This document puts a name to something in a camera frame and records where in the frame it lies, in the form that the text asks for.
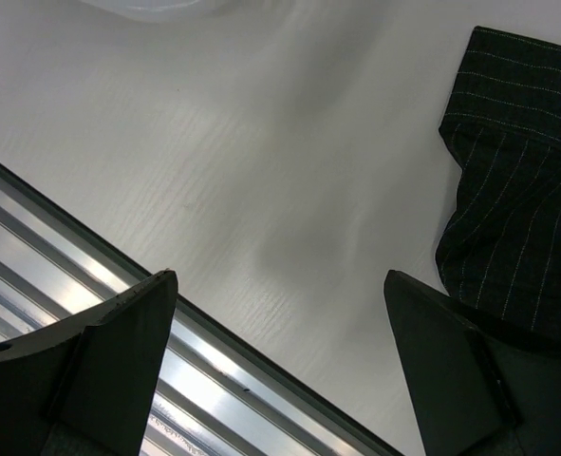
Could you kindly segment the dark striped shirt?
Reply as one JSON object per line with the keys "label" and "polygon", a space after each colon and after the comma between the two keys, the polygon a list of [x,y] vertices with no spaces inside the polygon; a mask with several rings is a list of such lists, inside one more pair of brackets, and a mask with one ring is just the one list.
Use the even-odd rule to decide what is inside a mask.
{"label": "dark striped shirt", "polygon": [[475,28],[439,133],[461,170],[445,290],[561,342],[561,46]]}

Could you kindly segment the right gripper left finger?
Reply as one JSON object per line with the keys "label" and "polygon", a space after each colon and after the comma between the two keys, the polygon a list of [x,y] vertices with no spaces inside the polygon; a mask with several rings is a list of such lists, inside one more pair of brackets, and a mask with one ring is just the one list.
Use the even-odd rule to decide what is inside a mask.
{"label": "right gripper left finger", "polygon": [[175,272],[0,342],[0,455],[137,455],[178,296]]}

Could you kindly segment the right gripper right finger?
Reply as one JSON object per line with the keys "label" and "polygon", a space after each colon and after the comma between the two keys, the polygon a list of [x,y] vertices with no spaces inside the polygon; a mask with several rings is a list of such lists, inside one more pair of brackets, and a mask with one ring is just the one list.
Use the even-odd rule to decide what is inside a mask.
{"label": "right gripper right finger", "polygon": [[429,455],[561,455],[561,342],[391,270],[385,304]]}

